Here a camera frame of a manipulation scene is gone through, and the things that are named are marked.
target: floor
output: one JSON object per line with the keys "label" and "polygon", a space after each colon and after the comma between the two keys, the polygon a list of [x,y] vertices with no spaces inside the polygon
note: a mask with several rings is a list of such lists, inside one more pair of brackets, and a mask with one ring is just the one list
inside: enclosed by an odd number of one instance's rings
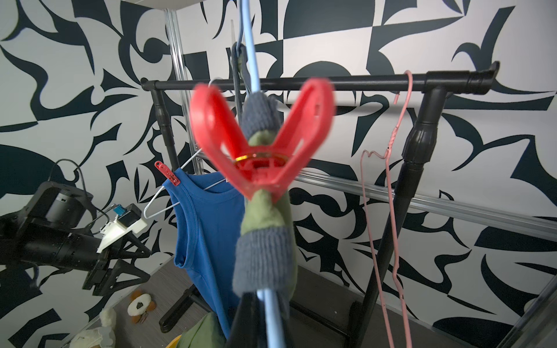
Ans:
{"label": "floor", "polygon": [[[339,286],[304,268],[299,269],[298,284],[293,300],[322,315],[323,317],[345,327],[348,313],[353,301],[361,301],[362,296]],[[140,289],[152,295],[157,308],[149,314],[142,324],[133,324],[127,314],[129,299],[124,298],[114,309],[117,313],[116,346],[118,348],[159,348],[166,347],[170,341],[182,332],[194,326],[205,314],[205,310],[195,303],[178,321],[176,326],[166,334],[160,332],[159,319],[191,285],[183,269],[173,262],[165,264]],[[305,315],[291,310],[290,329],[296,347],[304,348],[342,348],[344,338],[327,329]],[[395,346],[403,347],[404,329],[399,314],[389,311],[389,320],[393,330]],[[412,341],[415,348],[463,348],[463,345],[451,337],[433,332],[430,329],[410,322]],[[373,312],[363,347],[388,347],[387,335],[382,312],[379,306]]]}

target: gray knit sock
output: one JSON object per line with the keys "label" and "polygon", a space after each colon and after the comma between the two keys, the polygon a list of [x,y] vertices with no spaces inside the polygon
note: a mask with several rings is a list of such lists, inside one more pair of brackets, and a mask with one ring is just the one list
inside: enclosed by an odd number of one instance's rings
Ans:
{"label": "gray knit sock", "polygon": [[262,130],[275,133],[279,131],[282,122],[276,105],[276,100],[267,97],[263,92],[250,94],[243,106],[242,124],[240,125],[246,139]]}
{"label": "gray knit sock", "polygon": [[232,289],[238,296],[265,288],[284,291],[293,269],[292,233],[286,226],[251,231],[236,244]]}

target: small red clip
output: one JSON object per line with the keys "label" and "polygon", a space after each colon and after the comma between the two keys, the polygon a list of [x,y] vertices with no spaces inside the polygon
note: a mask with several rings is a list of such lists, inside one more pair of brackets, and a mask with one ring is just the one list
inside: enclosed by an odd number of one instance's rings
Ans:
{"label": "small red clip", "polygon": [[193,134],[211,162],[248,199],[264,189],[277,202],[323,143],[335,115],[331,83],[309,79],[273,144],[252,147],[218,88],[199,84],[195,91],[190,105]]}
{"label": "small red clip", "polygon": [[174,186],[178,186],[178,184],[180,183],[180,179],[178,179],[178,177],[176,175],[174,175],[174,173],[172,173],[172,171],[170,170],[170,168],[168,168],[168,166],[164,163],[162,163],[161,161],[156,161],[155,162],[155,167],[161,172],[163,173],[163,175],[170,180],[170,182],[172,184],[174,184]]}

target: stuffed toy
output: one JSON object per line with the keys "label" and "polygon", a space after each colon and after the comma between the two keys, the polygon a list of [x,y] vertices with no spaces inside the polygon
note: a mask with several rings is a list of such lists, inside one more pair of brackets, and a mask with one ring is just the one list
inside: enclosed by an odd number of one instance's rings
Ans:
{"label": "stuffed toy", "polygon": [[114,348],[116,337],[116,312],[112,308],[100,312],[101,327],[83,330],[70,342],[70,348]]}
{"label": "stuffed toy", "polygon": [[143,323],[147,319],[148,312],[154,310],[157,304],[152,301],[151,295],[135,290],[130,295],[131,303],[128,306],[128,315],[134,324]]}

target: black and white patterned wall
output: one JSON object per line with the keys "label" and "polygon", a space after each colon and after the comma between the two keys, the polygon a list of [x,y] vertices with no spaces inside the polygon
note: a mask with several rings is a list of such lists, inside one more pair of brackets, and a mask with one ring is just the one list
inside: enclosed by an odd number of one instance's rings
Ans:
{"label": "black and white patterned wall", "polygon": [[[479,70],[500,60],[494,90],[447,101],[419,193],[557,217],[555,2],[250,4],[266,77]],[[228,77],[231,21],[238,33],[234,1],[207,0],[178,11],[178,18],[190,75]],[[164,179],[154,162],[168,162],[152,100],[139,86],[142,77],[174,78],[162,11],[117,0],[6,0],[0,2],[0,40],[0,214],[23,207],[59,158],[82,165],[98,207],[143,207]],[[270,93],[287,117],[297,92]],[[231,92],[225,96],[233,99]],[[388,141],[400,111],[393,96],[336,92],[338,115],[313,170],[358,180],[361,151],[381,151]],[[414,93],[394,144],[394,177],[420,101]],[[167,107],[185,161],[190,152],[177,94],[168,94]],[[380,160],[367,160],[366,181],[385,185],[383,170]],[[54,178],[80,187],[71,164],[60,163]],[[290,192],[300,264],[354,291],[365,289],[372,265],[361,197],[297,182]],[[168,202],[162,195],[153,211]],[[370,207],[378,238],[388,207]],[[149,221],[141,239],[153,255],[135,265],[153,272],[174,253],[174,214]],[[557,272],[555,242],[415,210],[400,248],[411,314],[480,347],[495,346]],[[92,296],[81,290],[85,272],[58,274],[49,266],[40,267],[38,280],[47,279],[40,290],[29,290],[31,269],[0,267],[3,347],[58,347],[123,294]],[[388,303],[396,308],[390,274],[386,279]]]}
{"label": "black and white patterned wall", "polygon": [[[447,100],[419,193],[556,220],[557,3],[251,0],[250,7],[262,77],[483,70],[501,61],[487,95]],[[178,20],[193,78],[231,76],[237,4],[207,0],[179,10]],[[268,92],[285,117],[297,93]],[[361,152],[384,151],[401,106],[391,92],[335,94],[332,131],[310,166],[359,180]],[[412,95],[394,143],[394,178],[421,99]],[[364,165],[366,182],[385,185],[384,162]],[[298,182],[290,194],[299,263],[361,293],[372,271],[362,198]],[[370,208],[380,238],[388,205]],[[555,242],[417,210],[403,226],[400,254],[411,315],[478,347],[494,347],[557,273]],[[390,272],[385,279],[388,304],[400,308]]]}
{"label": "black and white patterned wall", "polygon": [[[0,214],[27,204],[60,158],[81,165],[97,207],[144,207],[164,179],[154,162],[168,163],[151,95],[139,85],[174,75],[163,11],[118,0],[3,0],[0,49]],[[186,160],[179,97],[166,102]],[[53,178],[81,187],[70,163]],[[173,215],[150,220],[139,238],[153,254],[135,265],[155,271],[174,254],[176,235]],[[32,269],[0,266],[1,347],[57,348],[126,293],[92,296],[81,289],[86,272],[57,271],[41,266],[38,282],[46,282],[33,290]]]}

